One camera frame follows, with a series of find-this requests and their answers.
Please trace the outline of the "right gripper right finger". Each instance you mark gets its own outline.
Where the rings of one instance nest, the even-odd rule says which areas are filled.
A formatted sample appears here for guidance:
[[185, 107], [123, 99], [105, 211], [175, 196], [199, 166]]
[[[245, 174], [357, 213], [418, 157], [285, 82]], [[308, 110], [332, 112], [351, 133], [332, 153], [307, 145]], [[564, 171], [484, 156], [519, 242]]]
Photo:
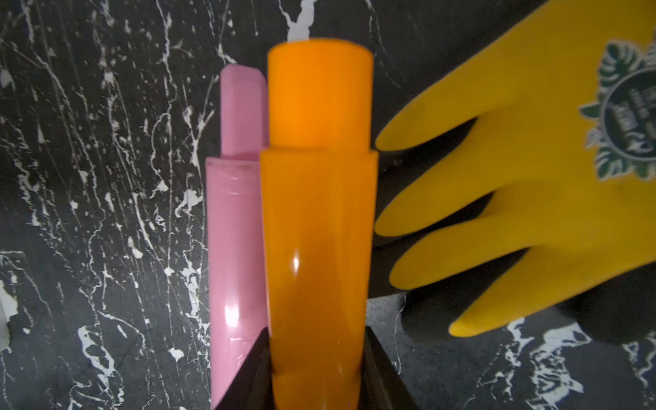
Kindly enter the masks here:
[[419, 408], [370, 326], [366, 327], [365, 333], [360, 408], [389, 410]]

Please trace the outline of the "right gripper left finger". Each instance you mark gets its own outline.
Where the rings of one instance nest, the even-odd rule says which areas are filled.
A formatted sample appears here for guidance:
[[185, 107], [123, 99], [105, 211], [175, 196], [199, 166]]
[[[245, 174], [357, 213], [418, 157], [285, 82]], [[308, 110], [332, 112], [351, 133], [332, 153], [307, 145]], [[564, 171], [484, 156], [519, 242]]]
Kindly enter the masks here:
[[272, 408], [272, 365], [268, 328], [264, 328], [215, 410]]

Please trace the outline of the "pink toy microphone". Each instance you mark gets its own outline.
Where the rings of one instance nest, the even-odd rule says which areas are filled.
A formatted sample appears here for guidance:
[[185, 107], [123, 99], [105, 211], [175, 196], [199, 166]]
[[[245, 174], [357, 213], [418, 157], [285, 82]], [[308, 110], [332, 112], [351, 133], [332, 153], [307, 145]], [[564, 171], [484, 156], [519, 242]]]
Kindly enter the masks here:
[[211, 406], [228, 391], [268, 324], [260, 153], [268, 89], [256, 68], [220, 72], [220, 156], [205, 162]]

